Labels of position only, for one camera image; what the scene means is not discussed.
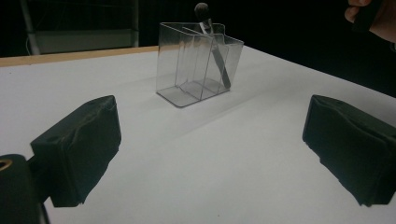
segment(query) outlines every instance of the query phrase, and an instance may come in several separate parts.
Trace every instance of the wooden table edge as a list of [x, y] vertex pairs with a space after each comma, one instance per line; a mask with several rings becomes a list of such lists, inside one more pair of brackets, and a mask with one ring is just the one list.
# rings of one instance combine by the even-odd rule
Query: wooden table edge
[[79, 59], [99, 58], [106, 56], [116, 56], [122, 54], [144, 53], [158, 51], [158, 46], [128, 48], [128, 49], [102, 49], [71, 53], [43, 54], [21, 57], [0, 58], [0, 67], [26, 65], [35, 63], [56, 63]]

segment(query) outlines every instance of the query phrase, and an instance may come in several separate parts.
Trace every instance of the white table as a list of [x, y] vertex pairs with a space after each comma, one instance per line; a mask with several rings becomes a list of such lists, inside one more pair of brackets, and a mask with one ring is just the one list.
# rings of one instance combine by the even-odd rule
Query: white table
[[52, 223], [392, 223], [359, 206], [302, 140], [312, 94], [396, 126], [396, 99], [244, 47], [232, 90], [183, 109], [155, 93], [157, 52], [0, 67], [0, 155], [115, 95], [120, 151], [86, 202]]

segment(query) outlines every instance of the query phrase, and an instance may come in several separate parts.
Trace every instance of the clear acrylic organizer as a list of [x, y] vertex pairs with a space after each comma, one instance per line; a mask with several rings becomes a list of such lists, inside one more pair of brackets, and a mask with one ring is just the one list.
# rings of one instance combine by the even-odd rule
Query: clear acrylic organizer
[[244, 42], [222, 24], [203, 34], [199, 23], [160, 24], [156, 92], [176, 107], [229, 91]]

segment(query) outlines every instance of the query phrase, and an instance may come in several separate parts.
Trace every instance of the black fabric-covered block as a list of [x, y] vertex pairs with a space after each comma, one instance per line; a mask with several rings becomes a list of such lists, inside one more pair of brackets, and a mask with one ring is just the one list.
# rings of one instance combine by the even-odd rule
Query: black fabric-covered block
[[313, 95], [303, 140], [360, 205], [388, 204], [396, 190], [396, 129], [358, 108]]
[[89, 101], [37, 137], [36, 163], [45, 176], [55, 207], [84, 203], [117, 154], [121, 141], [114, 96]]

